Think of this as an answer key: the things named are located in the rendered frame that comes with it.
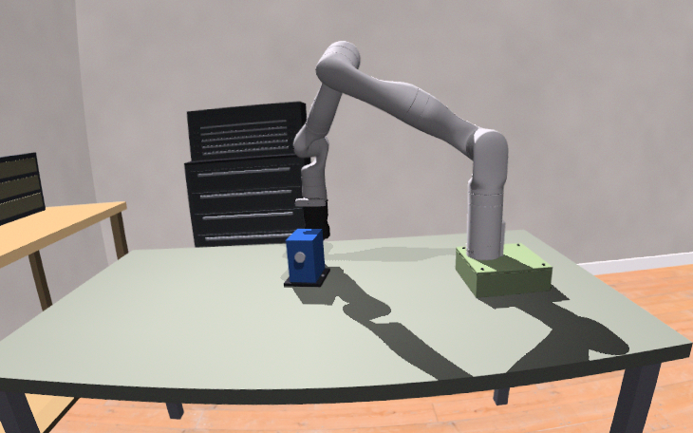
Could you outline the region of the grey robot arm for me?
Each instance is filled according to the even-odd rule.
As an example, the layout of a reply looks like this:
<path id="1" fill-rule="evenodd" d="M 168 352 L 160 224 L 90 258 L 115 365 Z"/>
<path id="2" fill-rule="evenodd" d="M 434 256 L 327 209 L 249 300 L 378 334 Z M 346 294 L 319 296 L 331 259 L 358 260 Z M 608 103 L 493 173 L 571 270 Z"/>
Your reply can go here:
<path id="1" fill-rule="evenodd" d="M 342 94 L 347 94 L 446 141 L 470 160 L 475 157 L 473 176 L 468 182 L 466 255 L 477 260 L 503 256 L 503 189 L 508 169 L 505 137 L 461 119 L 414 85 L 378 80 L 356 70 L 360 62 L 358 49 L 349 42 L 339 41 L 328 47 L 316 66 L 316 75 L 322 83 L 307 121 L 293 142 L 296 156 L 315 157 L 312 164 L 302 168 L 302 185 L 326 184 L 327 134 Z"/>

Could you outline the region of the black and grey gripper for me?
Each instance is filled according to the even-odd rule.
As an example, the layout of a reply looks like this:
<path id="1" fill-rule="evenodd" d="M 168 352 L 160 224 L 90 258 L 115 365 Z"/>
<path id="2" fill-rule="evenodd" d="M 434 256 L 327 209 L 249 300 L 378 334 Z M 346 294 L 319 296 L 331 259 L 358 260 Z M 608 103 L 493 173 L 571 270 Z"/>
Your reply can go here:
<path id="1" fill-rule="evenodd" d="M 303 207 L 305 229 L 323 229 L 324 241 L 330 236 L 326 185 L 303 186 L 302 197 L 295 201 L 295 206 Z"/>

